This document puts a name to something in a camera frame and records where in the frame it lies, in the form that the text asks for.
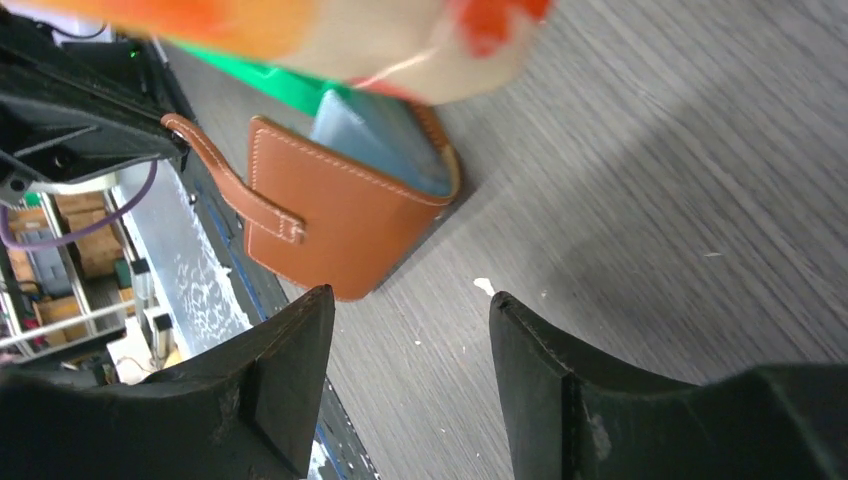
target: leather flap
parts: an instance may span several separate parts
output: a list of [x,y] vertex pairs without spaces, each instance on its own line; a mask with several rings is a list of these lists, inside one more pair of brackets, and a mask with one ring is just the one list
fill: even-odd
[[364,297],[421,240],[459,191],[459,163],[432,110],[415,110],[451,173],[452,192],[437,197],[301,137],[274,122],[250,123],[248,184],[294,212],[309,231],[297,248],[248,223],[248,255],[291,283],[330,284],[340,300]]
[[175,113],[162,117],[162,125],[176,132],[197,152],[221,190],[221,196],[233,210],[280,241],[295,245],[301,242],[306,232],[303,220],[247,188],[215,144],[197,126]]

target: metal frame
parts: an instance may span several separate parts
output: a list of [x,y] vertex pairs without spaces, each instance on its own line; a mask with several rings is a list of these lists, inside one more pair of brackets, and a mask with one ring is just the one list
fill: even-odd
[[93,312],[84,313],[77,317],[69,318],[67,320],[62,320],[60,322],[51,323],[46,327],[39,327],[32,330],[27,330],[26,332],[21,333],[20,335],[15,335],[8,338],[0,339],[0,348],[8,347],[10,345],[14,345],[18,342],[23,342],[26,340],[31,340],[36,337],[40,337],[42,335],[47,335],[48,333],[55,332],[57,330],[64,330],[66,328],[74,327],[80,323],[85,322],[93,322],[95,318],[100,318],[112,313],[120,312],[121,310],[125,310],[127,307],[132,307],[135,305],[135,299],[127,300],[126,302],[116,303],[115,305],[110,305],[106,308],[101,308],[99,310],[95,310]]
[[[39,193],[38,197],[39,200],[41,200],[41,208],[44,210],[44,216],[47,218],[47,224],[50,226],[50,231],[53,232],[54,237],[62,237],[66,232],[62,228],[62,223],[59,220],[60,216],[56,203],[49,194]],[[88,303],[88,297],[85,294],[85,288],[82,285],[79,271],[77,270],[66,245],[59,247],[59,256],[62,258],[62,264],[65,266],[65,271],[68,273],[68,280],[71,283],[71,289],[74,292],[74,297],[77,299],[77,305],[79,305],[80,313],[82,314],[81,316],[90,314],[91,304]],[[88,336],[92,336],[97,333],[97,325],[94,323],[94,318],[96,317],[92,317],[92,319],[85,324]]]

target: wood grain surface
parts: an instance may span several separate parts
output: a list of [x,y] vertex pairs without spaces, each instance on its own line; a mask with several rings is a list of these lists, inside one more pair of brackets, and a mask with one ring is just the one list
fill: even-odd
[[[511,478],[476,278],[677,379],[848,359],[846,20],[844,0],[561,1],[521,79],[440,108],[462,205],[338,307],[328,375],[381,478]],[[251,115],[308,131],[172,63],[241,173]]]

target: orange object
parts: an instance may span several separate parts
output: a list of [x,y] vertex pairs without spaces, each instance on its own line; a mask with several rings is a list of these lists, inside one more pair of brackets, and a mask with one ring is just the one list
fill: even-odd
[[524,68],[554,0],[18,0],[426,104]]
[[512,11],[521,10],[542,21],[552,0],[448,0],[474,55],[488,57],[512,40]]
[[317,0],[25,0],[246,57],[270,59],[298,49]]

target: purple cable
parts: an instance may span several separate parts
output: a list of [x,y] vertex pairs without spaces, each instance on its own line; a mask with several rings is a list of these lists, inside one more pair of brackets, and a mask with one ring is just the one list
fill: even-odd
[[125,213],[132,210],[133,207],[138,205],[138,202],[140,202],[141,199],[144,198],[145,195],[147,195],[147,192],[149,192],[150,188],[153,186],[153,180],[156,179],[156,164],[157,162],[150,162],[150,172],[148,172],[147,179],[144,180],[144,184],[141,186],[140,189],[138,189],[138,193],[136,193],[135,196],[131,198],[127,203],[125,203],[121,208],[110,213],[105,218],[101,218],[100,220],[83,228],[82,230],[77,230],[76,232],[71,232],[67,235],[62,235],[59,238],[53,238],[38,243],[18,242],[15,239],[15,235],[12,233],[11,230],[9,230],[9,209],[5,206],[0,206],[0,240],[3,240],[3,244],[6,245],[8,248],[12,248],[15,250],[23,250],[25,252],[37,252],[39,250],[61,247],[62,245],[67,245],[71,242],[76,242],[80,238],[94,232],[95,230],[100,230],[106,225],[115,222],[116,220],[121,218]]

